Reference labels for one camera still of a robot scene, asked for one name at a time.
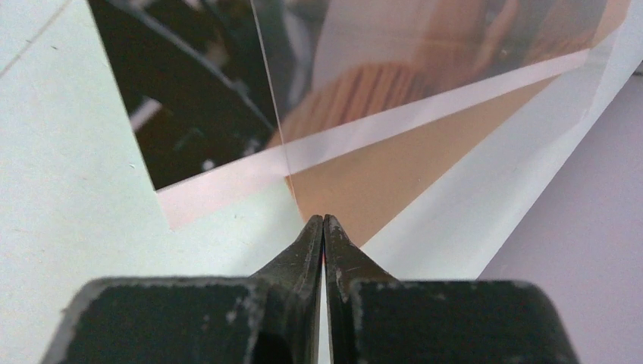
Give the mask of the printed photo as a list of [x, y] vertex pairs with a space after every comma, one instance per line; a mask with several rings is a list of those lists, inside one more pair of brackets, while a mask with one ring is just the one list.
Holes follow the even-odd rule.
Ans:
[[168, 224], [579, 69], [629, 1], [91, 1]]

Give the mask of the brown backing board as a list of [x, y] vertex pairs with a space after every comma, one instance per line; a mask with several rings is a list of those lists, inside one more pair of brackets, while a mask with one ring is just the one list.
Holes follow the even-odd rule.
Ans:
[[289, 178], [303, 220], [334, 215], [363, 246], [552, 82], [516, 89]]

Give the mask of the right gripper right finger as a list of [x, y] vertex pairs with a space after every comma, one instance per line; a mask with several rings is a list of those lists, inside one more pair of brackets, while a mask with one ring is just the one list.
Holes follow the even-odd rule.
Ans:
[[333, 363], [576, 363], [550, 298], [526, 281], [403, 281], [324, 219]]

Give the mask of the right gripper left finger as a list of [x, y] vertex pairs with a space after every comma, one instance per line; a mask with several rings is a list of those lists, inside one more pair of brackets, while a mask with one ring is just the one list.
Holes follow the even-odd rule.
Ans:
[[315, 363], [324, 220], [246, 277], [109, 277], [64, 311], [44, 363]]

